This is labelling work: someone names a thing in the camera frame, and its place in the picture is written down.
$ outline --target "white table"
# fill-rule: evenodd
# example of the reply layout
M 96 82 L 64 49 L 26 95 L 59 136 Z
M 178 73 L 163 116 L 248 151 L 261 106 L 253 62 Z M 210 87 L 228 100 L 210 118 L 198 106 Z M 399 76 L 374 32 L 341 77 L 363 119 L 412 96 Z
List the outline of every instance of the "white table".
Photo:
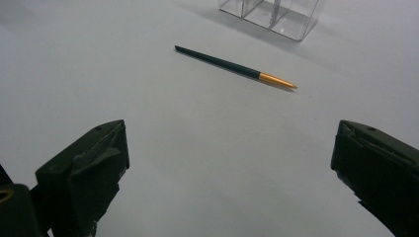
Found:
M 97 236 L 392 236 L 330 159 L 340 119 L 419 147 L 418 8 L 328 1 L 296 43 L 213 0 L 0 0 L 0 162 L 32 188 L 47 160 L 124 119 L 131 166 Z

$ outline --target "pen barrel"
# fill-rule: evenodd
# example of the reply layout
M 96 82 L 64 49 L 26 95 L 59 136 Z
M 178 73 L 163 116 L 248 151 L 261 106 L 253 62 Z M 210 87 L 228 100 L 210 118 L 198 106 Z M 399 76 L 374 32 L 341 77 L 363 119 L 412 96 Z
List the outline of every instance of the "pen barrel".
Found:
M 190 55 L 196 59 L 205 61 L 207 63 L 210 63 L 212 65 L 221 67 L 223 69 L 238 73 L 240 75 L 244 75 L 244 76 L 248 76 L 254 79 L 259 79 L 259 75 L 261 74 L 259 71 L 253 70 L 251 68 L 242 66 L 242 65 L 238 65 L 229 61 L 225 61 L 213 56 L 209 56 L 200 52 L 196 52 L 193 50 L 189 50 L 180 46 L 175 46 L 176 50 L 185 53 L 187 55 Z

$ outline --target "pen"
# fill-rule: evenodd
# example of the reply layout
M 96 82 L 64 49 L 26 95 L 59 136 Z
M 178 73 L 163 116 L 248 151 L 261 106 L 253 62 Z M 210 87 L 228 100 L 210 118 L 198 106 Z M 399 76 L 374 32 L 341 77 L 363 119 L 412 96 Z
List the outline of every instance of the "pen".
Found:
M 200 52 L 196 52 L 196 51 L 193 51 L 193 50 L 190 50 L 190 49 L 187 49 L 187 48 L 184 48 L 184 47 L 180 47 L 180 46 L 177 46 L 177 45 L 175 45 L 175 48 L 179 52 L 185 53 L 185 54 L 190 55 L 194 58 L 200 59 L 202 61 L 208 62 L 208 63 L 213 64 L 215 66 L 219 66 L 221 68 L 236 72 L 236 73 L 244 75 L 244 76 L 248 76 L 248 77 L 258 79 L 258 80 L 261 80 L 261 81 L 264 81 L 264 82 L 272 83 L 272 84 L 275 84 L 275 85 L 285 86 L 285 87 L 288 87 L 288 88 L 293 88 L 293 89 L 297 88 L 297 86 L 294 85 L 291 82 L 285 81 L 281 78 L 269 75 L 269 74 L 264 73 L 264 72 L 256 71 L 256 70 L 253 70 L 253 69 L 245 67 L 245 66 L 241 66 L 241 65 L 229 62 L 229 61 L 225 61 L 225 60 L 222 60 L 222 59 L 219 59 L 219 58 L 216 58 L 216 57 L 213 57 L 213 56 L 209 56 L 209 55 L 206 55 L 206 54 L 203 54 L 203 53 L 200 53 Z

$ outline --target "clear plastic container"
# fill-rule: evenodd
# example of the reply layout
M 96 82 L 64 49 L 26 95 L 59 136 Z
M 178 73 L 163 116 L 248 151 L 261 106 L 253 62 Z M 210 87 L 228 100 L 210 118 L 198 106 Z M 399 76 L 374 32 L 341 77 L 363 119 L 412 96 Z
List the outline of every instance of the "clear plastic container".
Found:
M 218 9 L 270 31 L 303 40 L 315 26 L 324 0 L 218 0 Z

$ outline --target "acrylic organizer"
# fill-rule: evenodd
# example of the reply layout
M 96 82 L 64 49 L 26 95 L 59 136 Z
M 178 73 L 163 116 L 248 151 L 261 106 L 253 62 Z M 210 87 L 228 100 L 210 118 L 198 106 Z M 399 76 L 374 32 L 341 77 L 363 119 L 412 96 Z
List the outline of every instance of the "acrylic organizer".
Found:
M 292 40 L 303 40 L 317 22 L 321 1 L 218 0 L 218 9 Z

